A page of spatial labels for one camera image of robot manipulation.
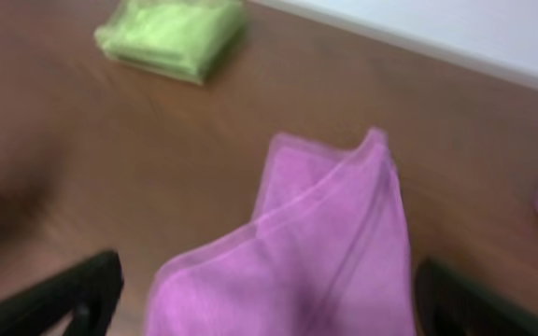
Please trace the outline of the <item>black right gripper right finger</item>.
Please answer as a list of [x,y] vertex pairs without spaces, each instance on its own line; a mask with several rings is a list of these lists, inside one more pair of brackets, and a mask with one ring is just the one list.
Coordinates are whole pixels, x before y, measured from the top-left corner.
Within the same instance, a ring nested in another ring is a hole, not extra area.
[[428,336],[538,336],[538,315],[436,259],[418,266],[414,293]]

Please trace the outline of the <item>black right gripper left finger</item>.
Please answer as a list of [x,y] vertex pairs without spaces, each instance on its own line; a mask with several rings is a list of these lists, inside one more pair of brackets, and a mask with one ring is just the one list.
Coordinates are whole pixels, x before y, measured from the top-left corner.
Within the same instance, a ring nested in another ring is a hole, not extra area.
[[0,336],[41,335],[68,314],[65,335],[105,336],[123,285],[118,253],[102,251],[0,301]]

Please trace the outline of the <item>purple microfiber cloth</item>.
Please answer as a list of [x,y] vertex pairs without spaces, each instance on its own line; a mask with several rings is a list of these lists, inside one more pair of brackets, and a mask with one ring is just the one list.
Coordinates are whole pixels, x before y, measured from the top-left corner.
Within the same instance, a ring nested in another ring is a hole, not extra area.
[[251,221],[177,256],[147,335],[411,335],[410,245],[387,136],[352,150],[289,134],[269,147]]

